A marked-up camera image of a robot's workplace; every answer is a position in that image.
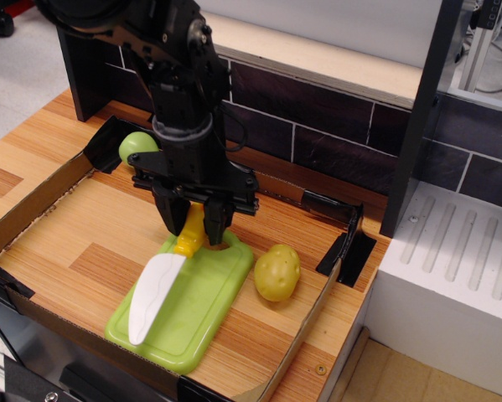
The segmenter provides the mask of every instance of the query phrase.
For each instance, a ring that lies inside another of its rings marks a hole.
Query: brick wall
[[[502,207],[502,111],[445,96],[422,179]]]
[[[147,109],[149,99],[119,48],[107,46],[111,96]],[[248,147],[388,194],[409,111],[228,60],[225,101],[249,132]],[[225,118],[228,139],[241,127]]]

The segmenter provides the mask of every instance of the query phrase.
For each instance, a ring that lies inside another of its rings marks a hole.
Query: green cutting board
[[[129,342],[128,318],[135,285],[106,325],[106,339],[177,374],[188,374],[204,356],[249,270],[253,255],[248,245],[225,231],[224,250],[202,247],[187,259],[143,343]],[[170,253],[172,236],[159,253]]]

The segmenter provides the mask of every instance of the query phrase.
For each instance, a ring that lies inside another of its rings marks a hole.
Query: yellow knife handle
[[[204,230],[204,205],[191,203],[184,228],[180,232],[174,253],[192,258],[206,240]]]

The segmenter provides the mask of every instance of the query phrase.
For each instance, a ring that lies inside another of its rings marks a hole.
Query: toy knife
[[[180,269],[188,258],[193,258],[205,239],[204,206],[191,204],[174,254],[155,255],[139,276],[130,305],[128,336],[131,344],[144,342]]]

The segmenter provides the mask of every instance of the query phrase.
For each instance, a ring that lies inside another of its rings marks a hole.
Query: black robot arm
[[[234,212],[254,214],[258,182],[226,157],[221,102],[230,71],[214,50],[211,29],[192,0],[35,0],[65,32],[129,52],[152,98],[159,152],[133,154],[135,186],[153,193],[167,228],[178,235],[190,201],[204,204],[212,245]]]

